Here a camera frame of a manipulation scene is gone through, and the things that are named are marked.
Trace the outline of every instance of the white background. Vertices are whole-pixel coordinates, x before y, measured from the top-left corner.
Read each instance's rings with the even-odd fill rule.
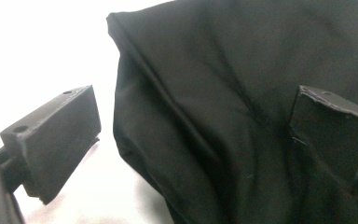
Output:
[[[119,53],[105,20],[110,12],[162,2],[0,1],[0,132],[61,92],[86,85],[94,87],[103,125],[101,141],[52,203],[16,191],[27,223],[172,223],[162,198],[117,153]]]

